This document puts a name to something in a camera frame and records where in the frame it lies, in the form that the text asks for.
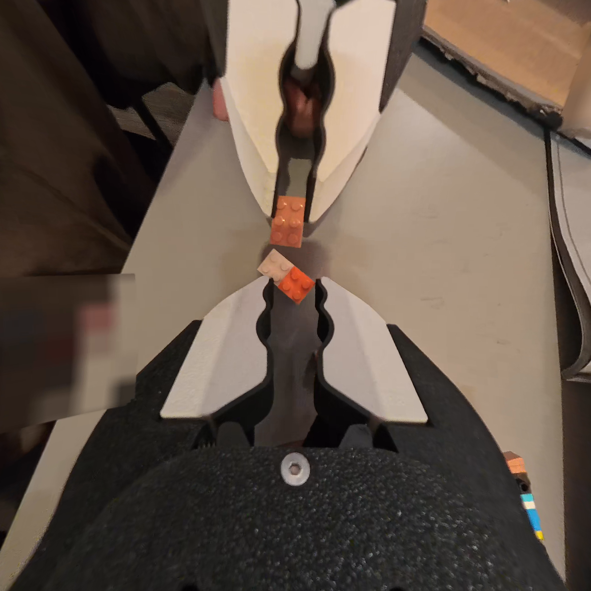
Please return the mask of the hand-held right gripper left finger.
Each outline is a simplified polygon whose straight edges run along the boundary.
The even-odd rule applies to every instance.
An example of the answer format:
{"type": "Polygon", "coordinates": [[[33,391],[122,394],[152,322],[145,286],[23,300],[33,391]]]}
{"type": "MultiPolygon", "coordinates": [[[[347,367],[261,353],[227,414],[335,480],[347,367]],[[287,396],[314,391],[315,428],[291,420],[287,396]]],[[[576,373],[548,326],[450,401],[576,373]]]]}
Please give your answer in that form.
{"type": "Polygon", "coordinates": [[[237,423],[250,444],[274,402],[274,283],[242,287],[206,314],[160,410],[164,420],[237,423]]]}

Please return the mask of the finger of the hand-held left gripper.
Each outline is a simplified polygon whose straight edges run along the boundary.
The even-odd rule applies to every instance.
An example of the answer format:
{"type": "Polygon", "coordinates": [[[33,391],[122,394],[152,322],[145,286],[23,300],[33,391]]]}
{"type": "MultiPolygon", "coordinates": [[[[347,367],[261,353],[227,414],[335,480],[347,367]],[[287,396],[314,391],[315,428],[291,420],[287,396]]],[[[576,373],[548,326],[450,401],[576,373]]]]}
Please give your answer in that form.
{"type": "Polygon", "coordinates": [[[296,1],[229,1],[221,78],[247,184],[270,218],[279,168],[277,129],[284,112],[279,71],[296,35],[296,1]]]}
{"type": "Polygon", "coordinates": [[[324,151],[308,220],[317,222],[350,180],[380,119],[395,1],[351,1],[331,14],[333,93],[323,118],[324,151]]]}

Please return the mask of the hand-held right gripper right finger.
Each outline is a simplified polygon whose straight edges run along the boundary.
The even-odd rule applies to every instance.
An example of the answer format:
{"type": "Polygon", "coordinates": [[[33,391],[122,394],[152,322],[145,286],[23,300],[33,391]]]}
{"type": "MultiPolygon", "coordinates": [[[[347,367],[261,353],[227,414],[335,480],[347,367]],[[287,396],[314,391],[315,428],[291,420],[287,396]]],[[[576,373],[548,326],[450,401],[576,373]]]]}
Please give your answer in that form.
{"type": "Polygon", "coordinates": [[[348,428],[426,427],[428,415],[386,320],[329,277],[316,281],[315,444],[348,428]]]}

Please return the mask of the orange toy brick plate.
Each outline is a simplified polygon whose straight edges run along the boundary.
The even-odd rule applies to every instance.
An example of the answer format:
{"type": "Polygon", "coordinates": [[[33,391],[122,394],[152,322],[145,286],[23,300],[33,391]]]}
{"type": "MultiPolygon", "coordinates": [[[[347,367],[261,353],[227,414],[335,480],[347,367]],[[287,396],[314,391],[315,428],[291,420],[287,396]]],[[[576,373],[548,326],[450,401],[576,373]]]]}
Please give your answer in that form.
{"type": "Polygon", "coordinates": [[[315,285],[315,281],[297,267],[292,267],[277,284],[278,289],[295,304],[301,304],[315,285]]]}

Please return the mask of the six-stud brown toy brick plate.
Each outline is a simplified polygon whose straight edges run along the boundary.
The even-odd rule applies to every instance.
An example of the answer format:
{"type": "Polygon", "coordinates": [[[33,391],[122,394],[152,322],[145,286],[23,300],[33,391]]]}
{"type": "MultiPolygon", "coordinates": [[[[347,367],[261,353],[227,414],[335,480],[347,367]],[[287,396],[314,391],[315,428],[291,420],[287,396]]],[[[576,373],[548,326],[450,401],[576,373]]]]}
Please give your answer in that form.
{"type": "Polygon", "coordinates": [[[300,248],[304,231],[304,197],[278,196],[271,222],[270,244],[300,248]]]}

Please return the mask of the grey desk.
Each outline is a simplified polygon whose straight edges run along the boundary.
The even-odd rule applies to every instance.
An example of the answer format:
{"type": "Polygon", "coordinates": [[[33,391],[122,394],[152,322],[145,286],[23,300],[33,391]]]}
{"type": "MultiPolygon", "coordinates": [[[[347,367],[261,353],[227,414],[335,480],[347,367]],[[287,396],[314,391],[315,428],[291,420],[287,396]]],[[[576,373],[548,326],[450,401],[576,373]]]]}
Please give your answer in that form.
{"type": "Polygon", "coordinates": [[[290,431],[278,366],[289,315],[274,288],[274,401],[250,444],[239,424],[160,410],[202,320],[261,277],[270,223],[228,124],[202,89],[123,268],[135,274],[135,397],[74,445],[60,500],[10,590],[565,590],[533,533],[497,441],[464,396],[471,378],[506,410],[557,382],[544,164],[501,122],[489,159],[432,107],[458,92],[410,58],[333,219],[290,257],[368,303],[427,403],[426,427],[348,428],[339,444],[262,445],[290,431]]]}

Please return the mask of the person's left hand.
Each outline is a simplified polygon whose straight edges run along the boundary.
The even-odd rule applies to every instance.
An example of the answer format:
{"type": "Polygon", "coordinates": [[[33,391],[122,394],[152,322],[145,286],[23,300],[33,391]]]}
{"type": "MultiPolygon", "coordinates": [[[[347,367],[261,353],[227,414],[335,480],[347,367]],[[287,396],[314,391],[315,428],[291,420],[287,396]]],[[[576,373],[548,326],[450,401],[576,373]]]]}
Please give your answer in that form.
{"type": "MultiPolygon", "coordinates": [[[[287,104],[285,122],[292,136],[299,139],[313,137],[321,115],[321,93],[318,85],[303,86],[295,78],[284,80],[283,90],[287,104]]],[[[223,122],[229,121],[225,98],[219,78],[211,84],[213,116],[223,122]]]]}

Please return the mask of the brown cardboard board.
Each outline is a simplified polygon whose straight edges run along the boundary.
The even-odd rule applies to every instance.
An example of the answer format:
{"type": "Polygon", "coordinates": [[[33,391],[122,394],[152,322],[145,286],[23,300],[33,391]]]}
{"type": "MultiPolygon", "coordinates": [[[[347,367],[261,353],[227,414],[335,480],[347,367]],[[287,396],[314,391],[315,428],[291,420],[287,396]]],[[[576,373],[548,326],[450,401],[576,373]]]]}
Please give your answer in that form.
{"type": "Polygon", "coordinates": [[[590,1],[429,1],[423,37],[590,147],[590,1]]]}

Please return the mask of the multicoloured toy brick model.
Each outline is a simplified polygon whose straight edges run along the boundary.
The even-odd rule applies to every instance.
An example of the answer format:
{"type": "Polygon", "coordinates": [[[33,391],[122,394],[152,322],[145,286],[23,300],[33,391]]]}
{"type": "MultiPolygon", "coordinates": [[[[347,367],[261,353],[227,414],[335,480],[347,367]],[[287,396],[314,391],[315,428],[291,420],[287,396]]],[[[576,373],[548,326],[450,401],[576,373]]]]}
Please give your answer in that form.
{"type": "Polygon", "coordinates": [[[503,452],[507,467],[513,475],[520,491],[522,505],[528,514],[529,522],[539,541],[544,542],[540,516],[537,511],[534,495],[531,489],[531,481],[521,456],[513,452],[503,452]]]}

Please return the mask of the toy brick instruction booklet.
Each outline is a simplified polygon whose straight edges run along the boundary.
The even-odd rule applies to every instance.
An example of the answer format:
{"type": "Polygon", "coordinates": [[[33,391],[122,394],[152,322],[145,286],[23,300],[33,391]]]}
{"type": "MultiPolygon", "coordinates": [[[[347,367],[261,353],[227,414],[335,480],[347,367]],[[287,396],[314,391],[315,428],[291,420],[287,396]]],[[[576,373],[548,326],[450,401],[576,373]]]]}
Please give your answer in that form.
{"type": "Polygon", "coordinates": [[[548,129],[544,142],[551,235],[581,336],[577,356],[561,373],[590,383],[590,149],[548,129]]]}

